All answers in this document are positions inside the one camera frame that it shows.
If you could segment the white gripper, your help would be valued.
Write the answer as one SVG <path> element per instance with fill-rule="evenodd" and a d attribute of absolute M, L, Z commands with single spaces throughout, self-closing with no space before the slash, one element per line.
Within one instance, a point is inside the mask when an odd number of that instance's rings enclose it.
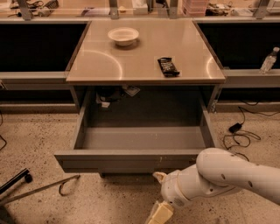
<path fill-rule="evenodd" d="M 189 206 L 198 198 L 226 196 L 241 190 L 232 185 L 215 184 L 206 180 L 199 174 L 196 165 L 168 174 L 155 171 L 152 176 L 161 185 L 164 201 L 154 204 L 145 224 L 165 224 L 173 216 L 173 207 Z"/>

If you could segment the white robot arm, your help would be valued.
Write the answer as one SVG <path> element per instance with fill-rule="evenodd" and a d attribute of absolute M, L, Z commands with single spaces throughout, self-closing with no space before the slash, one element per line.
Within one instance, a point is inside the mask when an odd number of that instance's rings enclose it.
<path fill-rule="evenodd" d="M 145 224 L 165 224 L 174 209 L 186 207 L 197 198 L 212 198 L 242 189 L 280 204 L 280 169 L 251 163 L 218 148 L 199 153 L 196 163 L 169 174 L 155 172 L 163 202 L 157 202 Z"/>

